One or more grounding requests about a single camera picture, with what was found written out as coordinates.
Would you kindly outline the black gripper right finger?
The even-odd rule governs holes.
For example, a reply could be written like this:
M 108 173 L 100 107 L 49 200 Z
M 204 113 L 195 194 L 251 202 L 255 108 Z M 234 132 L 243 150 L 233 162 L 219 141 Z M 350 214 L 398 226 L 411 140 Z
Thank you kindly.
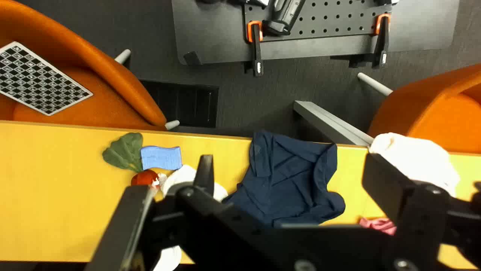
M 441 241 L 449 194 L 432 184 L 413 181 L 383 156 L 365 156 L 362 187 L 395 224 L 395 236 Z

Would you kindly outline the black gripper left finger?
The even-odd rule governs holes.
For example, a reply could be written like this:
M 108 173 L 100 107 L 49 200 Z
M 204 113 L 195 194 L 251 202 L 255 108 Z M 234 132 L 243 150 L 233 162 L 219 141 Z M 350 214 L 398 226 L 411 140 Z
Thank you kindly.
M 84 271 L 130 271 L 138 239 L 156 191 L 126 187 Z

